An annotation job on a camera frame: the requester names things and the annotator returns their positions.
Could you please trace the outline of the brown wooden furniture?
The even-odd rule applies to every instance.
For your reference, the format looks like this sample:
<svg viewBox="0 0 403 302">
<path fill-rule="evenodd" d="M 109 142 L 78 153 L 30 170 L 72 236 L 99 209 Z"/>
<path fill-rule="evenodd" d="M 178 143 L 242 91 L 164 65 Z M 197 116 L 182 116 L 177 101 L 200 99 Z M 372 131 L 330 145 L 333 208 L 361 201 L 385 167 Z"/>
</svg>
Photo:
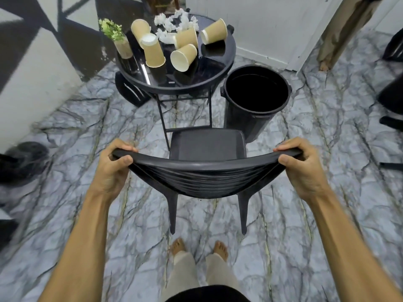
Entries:
<svg viewBox="0 0 403 302">
<path fill-rule="evenodd" d="M 180 8 L 180 0 L 146 0 L 150 12 L 154 15 L 161 13 L 174 14 L 175 10 Z"/>
</svg>

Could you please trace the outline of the round black glass table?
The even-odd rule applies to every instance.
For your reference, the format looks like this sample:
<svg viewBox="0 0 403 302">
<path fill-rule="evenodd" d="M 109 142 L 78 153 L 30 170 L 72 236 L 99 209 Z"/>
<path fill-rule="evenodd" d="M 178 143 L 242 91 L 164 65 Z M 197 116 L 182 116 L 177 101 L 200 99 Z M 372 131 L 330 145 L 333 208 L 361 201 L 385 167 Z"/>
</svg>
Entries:
<svg viewBox="0 0 403 302">
<path fill-rule="evenodd" d="M 157 102 L 168 150 L 170 150 L 168 133 L 188 130 L 191 127 L 166 128 L 162 111 L 165 102 L 206 99 L 209 105 L 209 124 L 201 128 L 212 127 L 212 95 L 232 68 L 236 54 L 234 27 L 227 25 L 227 30 L 229 33 L 225 40 L 209 45 L 204 45 L 198 36 L 198 55 L 186 72 L 180 72 L 170 61 L 170 55 L 174 51 L 172 45 L 162 44 L 165 64 L 158 68 L 150 68 L 145 63 L 144 51 L 132 31 L 126 29 L 125 34 L 133 57 L 125 60 L 116 52 L 116 65 L 127 81 Z"/>
</svg>

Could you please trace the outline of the brown paper cup white lid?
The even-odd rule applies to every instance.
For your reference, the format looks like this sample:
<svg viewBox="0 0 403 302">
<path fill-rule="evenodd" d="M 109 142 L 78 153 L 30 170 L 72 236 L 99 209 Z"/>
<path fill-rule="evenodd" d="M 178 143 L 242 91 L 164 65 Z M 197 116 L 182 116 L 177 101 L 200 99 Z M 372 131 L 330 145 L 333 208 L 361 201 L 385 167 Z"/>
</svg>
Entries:
<svg viewBox="0 0 403 302">
<path fill-rule="evenodd" d="M 166 59 L 155 34 L 148 33 L 143 35 L 140 45 L 144 50 L 147 66 L 150 68 L 158 68 L 165 64 Z"/>
</svg>

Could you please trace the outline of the black round object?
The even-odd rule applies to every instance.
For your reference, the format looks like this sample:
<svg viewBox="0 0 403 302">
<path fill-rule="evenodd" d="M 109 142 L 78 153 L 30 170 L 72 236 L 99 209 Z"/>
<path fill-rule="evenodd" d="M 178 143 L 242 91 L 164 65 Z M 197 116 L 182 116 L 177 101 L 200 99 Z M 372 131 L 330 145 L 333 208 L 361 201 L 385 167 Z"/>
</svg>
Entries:
<svg viewBox="0 0 403 302">
<path fill-rule="evenodd" d="M 24 186 L 43 173 L 49 149 L 39 142 L 22 142 L 0 153 L 0 186 Z"/>
</svg>

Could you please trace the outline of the black plastic bucket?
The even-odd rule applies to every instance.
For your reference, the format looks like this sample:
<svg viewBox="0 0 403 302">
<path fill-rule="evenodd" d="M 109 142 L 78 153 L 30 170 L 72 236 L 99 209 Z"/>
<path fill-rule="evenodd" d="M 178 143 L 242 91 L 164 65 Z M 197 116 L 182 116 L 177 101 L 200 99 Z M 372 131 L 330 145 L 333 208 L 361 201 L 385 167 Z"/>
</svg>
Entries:
<svg viewBox="0 0 403 302">
<path fill-rule="evenodd" d="M 288 104 L 292 87 L 272 69 L 244 65 L 233 70 L 220 88 L 226 100 L 224 128 L 239 130 L 254 142 L 273 117 Z"/>
</svg>

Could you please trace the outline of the person's foot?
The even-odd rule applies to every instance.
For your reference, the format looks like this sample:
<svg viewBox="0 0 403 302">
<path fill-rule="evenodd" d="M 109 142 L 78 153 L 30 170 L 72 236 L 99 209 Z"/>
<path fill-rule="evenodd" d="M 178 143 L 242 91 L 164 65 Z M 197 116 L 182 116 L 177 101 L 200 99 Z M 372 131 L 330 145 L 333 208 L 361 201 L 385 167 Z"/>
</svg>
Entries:
<svg viewBox="0 0 403 302">
<path fill-rule="evenodd" d="M 173 257 L 175 257 L 178 254 L 185 253 L 186 247 L 185 243 L 182 238 L 177 238 L 174 240 L 174 242 L 171 244 L 169 247 L 169 252 L 172 254 Z"/>
<path fill-rule="evenodd" d="M 227 249 L 226 245 L 219 240 L 217 240 L 215 242 L 213 254 L 218 255 L 221 259 L 224 260 L 224 262 L 227 262 L 228 257 L 229 257 L 229 253 L 228 253 L 228 249 Z"/>
</svg>

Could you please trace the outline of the person's left foot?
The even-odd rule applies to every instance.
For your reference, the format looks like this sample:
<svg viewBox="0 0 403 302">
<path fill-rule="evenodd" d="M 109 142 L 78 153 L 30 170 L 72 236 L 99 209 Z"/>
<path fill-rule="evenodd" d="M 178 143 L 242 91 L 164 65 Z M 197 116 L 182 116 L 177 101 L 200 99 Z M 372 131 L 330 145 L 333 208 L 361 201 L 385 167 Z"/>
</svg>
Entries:
<svg viewBox="0 0 403 302">
<path fill-rule="evenodd" d="M 174 240 L 174 242 L 171 244 L 169 247 L 169 252 L 172 254 L 173 257 L 175 257 L 178 254 L 185 253 L 186 247 L 185 243 L 182 238 L 177 238 Z"/>
</svg>

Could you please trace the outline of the person's left forearm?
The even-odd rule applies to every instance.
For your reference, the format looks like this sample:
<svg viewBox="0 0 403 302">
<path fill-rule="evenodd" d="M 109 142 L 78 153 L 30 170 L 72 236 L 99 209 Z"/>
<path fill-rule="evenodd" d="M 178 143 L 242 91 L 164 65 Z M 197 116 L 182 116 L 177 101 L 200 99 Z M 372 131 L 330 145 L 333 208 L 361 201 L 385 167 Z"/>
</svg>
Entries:
<svg viewBox="0 0 403 302">
<path fill-rule="evenodd" d="M 101 302 L 108 213 L 121 190 L 88 190 L 78 220 L 38 302 Z"/>
</svg>

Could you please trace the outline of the person's left hand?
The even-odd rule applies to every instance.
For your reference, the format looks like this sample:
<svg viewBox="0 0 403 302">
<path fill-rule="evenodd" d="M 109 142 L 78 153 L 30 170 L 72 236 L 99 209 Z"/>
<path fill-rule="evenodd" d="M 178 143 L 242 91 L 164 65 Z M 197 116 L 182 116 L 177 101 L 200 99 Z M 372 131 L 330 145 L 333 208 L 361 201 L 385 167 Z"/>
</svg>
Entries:
<svg viewBox="0 0 403 302">
<path fill-rule="evenodd" d="M 88 197 L 99 197 L 111 204 L 123 189 L 129 170 L 124 173 L 109 173 L 109 162 L 114 160 L 113 151 L 116 149 L 138 152 L 134 146 L 121 139 L 113 140 L 99 156 L 98 166 L 87 192 Z"/>
</svg>

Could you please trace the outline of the person's right hand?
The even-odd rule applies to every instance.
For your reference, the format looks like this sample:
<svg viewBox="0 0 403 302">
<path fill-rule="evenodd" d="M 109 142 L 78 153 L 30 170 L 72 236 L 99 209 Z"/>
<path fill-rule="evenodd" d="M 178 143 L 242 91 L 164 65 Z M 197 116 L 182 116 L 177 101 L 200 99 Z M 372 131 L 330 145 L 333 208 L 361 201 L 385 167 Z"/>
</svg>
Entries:
<svg viewBox="0 0 403 302">
<path fill-rule="evenodd" d="M 302 150 L 303 169 L 286 169 L 286 174 L 299 197 L 312 205 L 320 199 L 330 197 L 333 192 L 327 181 L 316 148 L 306 139 L 295 137 L 274 148 L 275 152 L 285 154 L 286 150 Z"/>
</svg>

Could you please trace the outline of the small green potted plant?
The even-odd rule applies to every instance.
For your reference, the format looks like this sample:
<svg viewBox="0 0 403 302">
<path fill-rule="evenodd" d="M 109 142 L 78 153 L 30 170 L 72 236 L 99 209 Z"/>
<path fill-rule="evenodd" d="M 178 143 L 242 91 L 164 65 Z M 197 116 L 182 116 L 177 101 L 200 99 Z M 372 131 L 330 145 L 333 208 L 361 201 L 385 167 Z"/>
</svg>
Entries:
<svg viewBox="0 0 403 302">
<path fill-rule="evenodd" d="M 98 24 L 103 34 L 114 43 L 122 59 L 128 60 L 133 57 L 132 49 L 121 25 L 107 18 L 99 19 Z"/>
</svg>

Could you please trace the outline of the black shirt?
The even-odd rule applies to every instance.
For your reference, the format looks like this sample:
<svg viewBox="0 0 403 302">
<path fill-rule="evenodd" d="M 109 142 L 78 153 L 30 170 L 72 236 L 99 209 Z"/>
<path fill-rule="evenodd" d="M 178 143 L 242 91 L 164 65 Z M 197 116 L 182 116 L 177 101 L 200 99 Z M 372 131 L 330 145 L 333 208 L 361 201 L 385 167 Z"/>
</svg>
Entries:
<svg viewBox="0 0 403 302">
<path fill-rule="evenodd" d="M 179 292 L 164 302 L 251 302 L 240 291 L 226 285 L 208 285 Z"/>
</svg>

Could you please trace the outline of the brown wooden post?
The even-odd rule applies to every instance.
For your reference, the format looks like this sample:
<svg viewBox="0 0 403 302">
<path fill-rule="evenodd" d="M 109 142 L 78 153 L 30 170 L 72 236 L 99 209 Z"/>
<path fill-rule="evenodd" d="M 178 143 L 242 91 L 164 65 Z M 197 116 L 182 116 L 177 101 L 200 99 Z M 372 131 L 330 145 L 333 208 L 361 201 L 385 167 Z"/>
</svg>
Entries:
<svg viewBox="0 0 403 302">
<path fill-rule="evenodd" d="M 319 71 L 331 70 L 354 35 L 372 18 L 382 0 L 343 0 L 324 30 L 317 56 Z"/>
</svg>

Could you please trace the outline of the black plastic chair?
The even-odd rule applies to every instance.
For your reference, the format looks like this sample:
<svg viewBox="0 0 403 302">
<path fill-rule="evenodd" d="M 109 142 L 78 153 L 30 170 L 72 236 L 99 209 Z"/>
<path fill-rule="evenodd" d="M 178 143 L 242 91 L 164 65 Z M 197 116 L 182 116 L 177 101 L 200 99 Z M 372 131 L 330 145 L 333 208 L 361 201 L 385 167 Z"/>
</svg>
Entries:
<svg viewBox="0 0 403 302">
<path fill-rule="evenodd" d="M 129 169 L 167 199 L 170 232 L 175 233 L 178 195 L 216 199 L 236 195 L 239 202 L 241 232 L 247 233 L 249 199 L 284 170 L 281 154 L 300 158 L 302 151 L 292 148 L 247 157 L 243 133 L 224 128 L 195 128 L 174 131 L 169 158 L 115 149 L 113 157 L 130 155 Z"/>
</svg>

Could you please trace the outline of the pile of crumpled white tissues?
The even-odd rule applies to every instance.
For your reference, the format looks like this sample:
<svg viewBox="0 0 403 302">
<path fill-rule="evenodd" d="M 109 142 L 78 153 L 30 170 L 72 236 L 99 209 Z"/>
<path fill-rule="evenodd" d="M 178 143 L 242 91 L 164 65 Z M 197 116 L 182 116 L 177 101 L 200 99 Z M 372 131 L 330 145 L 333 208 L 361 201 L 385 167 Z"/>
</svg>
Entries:
<svg viewBox="0 0 403 302">
<path fill-rule="evenodd" d="M 198 19 L 184 9 L 176 9 L 174 14 L 166 15 L 161 13 L 154 17 L 154 25 L 157 27 L 156 36 L 161 43 L 174 44 L 174 37 L 177 33 L 194 28 L 199 32 Z"/>
</svg>

